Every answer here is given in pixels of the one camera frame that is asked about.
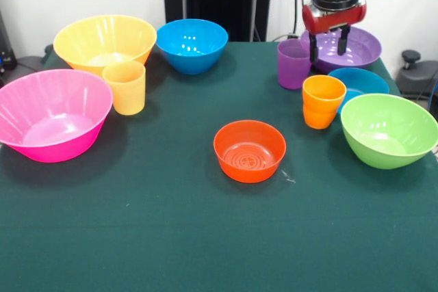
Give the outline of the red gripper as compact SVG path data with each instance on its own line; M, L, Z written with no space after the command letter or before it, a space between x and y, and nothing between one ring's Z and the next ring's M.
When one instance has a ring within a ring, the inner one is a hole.
M322 34L340 28L341 35L338 40L337 54L346 52L350 25L361 22L366 14L366 0L358 0L352 8L340 11L321 10L312 2L302 8L302 18L306 30L309 32L309 56L311 62L318 60L318 45L314 34Z

